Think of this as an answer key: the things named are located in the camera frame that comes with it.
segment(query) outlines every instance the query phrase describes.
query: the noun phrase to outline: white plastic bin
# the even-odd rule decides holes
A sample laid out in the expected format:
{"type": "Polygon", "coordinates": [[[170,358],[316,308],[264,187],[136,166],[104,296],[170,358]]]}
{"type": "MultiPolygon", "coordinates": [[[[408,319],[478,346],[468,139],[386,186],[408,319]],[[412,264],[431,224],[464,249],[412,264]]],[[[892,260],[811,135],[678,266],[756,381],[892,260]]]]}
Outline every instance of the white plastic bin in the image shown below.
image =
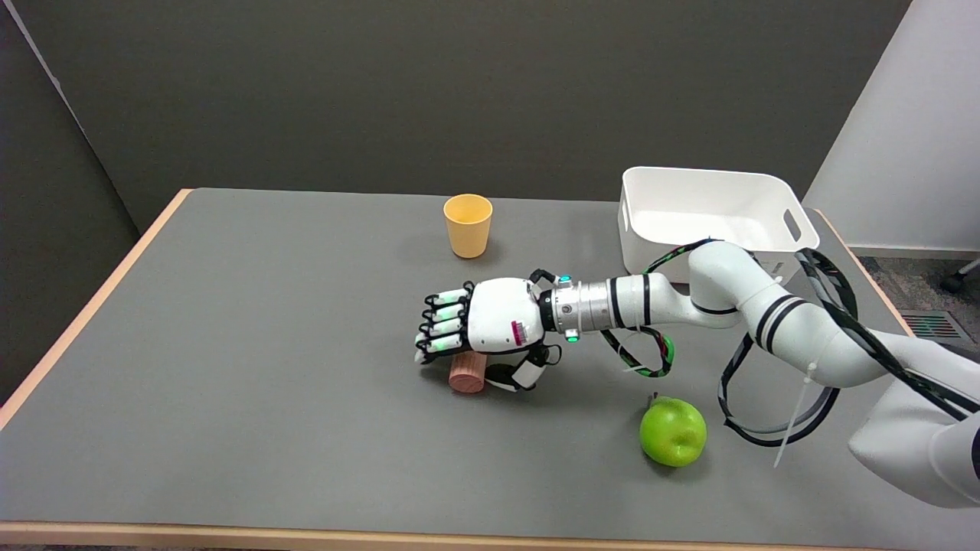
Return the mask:
{"type": "MultiPolygon", "coordinates": [[[[622,175],[619,209],[622,260],[631,274],[678,245],[716,237],[753,251],[785,282],[800,267],[793,253],[820,243],[793,190],[771,175],[634,167],[622,175]]],[[[687,255],[658,272],[687,283],[687,255]]]]}

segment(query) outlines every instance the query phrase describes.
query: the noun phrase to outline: bin handle hole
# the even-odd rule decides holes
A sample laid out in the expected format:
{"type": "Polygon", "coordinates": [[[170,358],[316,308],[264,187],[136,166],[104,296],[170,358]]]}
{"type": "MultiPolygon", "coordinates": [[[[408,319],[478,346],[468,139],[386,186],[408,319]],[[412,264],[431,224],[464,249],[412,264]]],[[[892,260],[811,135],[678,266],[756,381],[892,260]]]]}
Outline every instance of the bin handle hole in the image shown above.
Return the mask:
{"type": "Polygon", "coordinates": [[[799,242],[803,233],[800,231],[800,225],[796,223],[796,219],[793,218],[793,213],[789,209],[786,209],[786,212],[783,213],[783,224],[786,225],[786,229],[790,230],[790,236],[793,237],[793,241],[799,242]]]}

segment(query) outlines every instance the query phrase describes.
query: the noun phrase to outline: floor vent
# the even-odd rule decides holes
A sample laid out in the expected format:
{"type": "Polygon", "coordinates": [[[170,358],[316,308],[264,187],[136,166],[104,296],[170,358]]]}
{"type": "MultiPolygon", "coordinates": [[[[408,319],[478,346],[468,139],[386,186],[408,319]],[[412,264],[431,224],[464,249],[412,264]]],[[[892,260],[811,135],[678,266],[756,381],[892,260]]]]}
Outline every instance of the floor vent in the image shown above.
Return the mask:
{"type": "Polygon", "coordinates": [[[973,340],[950,316],[949,312],[942,310],[900,310],[899,314],[902,314],[912,332],[919,338],[927,338],[954,346],[973,346],[973,340]]]}

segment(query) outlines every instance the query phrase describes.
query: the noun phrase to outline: wooden cylinder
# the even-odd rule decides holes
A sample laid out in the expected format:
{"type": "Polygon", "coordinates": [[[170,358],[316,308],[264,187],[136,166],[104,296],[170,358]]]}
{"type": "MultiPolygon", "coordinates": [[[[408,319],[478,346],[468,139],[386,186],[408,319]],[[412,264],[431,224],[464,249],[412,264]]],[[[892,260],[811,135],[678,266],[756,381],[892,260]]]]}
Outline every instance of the wooden cylinder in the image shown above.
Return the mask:
{"type": "Polygon", "coordinates": [[[453,356],[449,370],[449,386],[457,392],[475,394],[483,390],[483,374],[487,369],[487,357],[478,352],[463,352],[453,356]]]}

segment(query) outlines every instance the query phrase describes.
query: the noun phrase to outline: green apple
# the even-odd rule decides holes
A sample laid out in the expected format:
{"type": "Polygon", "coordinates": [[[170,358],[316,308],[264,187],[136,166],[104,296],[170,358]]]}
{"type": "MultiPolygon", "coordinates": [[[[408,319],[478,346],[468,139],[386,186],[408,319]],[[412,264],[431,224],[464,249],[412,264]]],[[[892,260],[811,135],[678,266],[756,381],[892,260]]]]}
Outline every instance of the green apple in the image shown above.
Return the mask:
{"type": "Polygon", "coordinates": [[[658,396],[640,422],[640,445],[650,459],[668,467],[694,463],[705,449],[708,426],[698,408],[658,396]]]}

